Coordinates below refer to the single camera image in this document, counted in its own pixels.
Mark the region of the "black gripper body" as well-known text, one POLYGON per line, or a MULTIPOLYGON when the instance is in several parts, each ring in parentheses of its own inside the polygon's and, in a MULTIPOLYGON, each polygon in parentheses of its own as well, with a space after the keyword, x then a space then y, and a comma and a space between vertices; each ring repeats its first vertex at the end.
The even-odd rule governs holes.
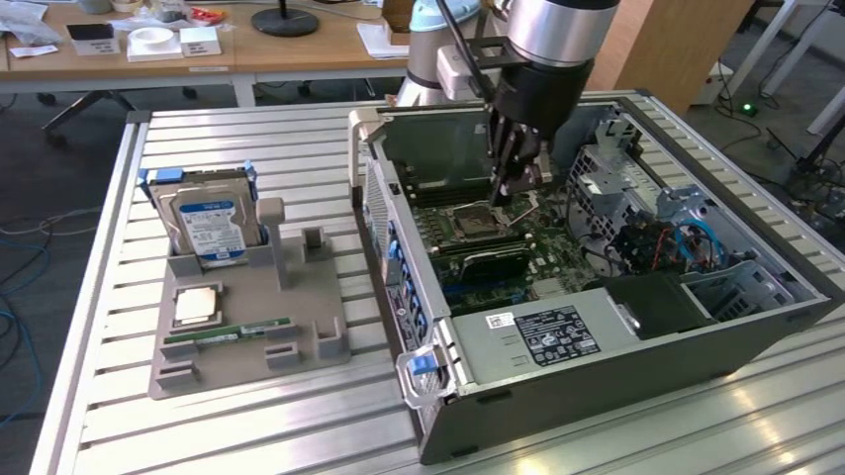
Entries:
POLYGON ((568 120, 593 60, 567 67, 528 62, 501 69, 492 108, 500 117, 552 137, 568 120))

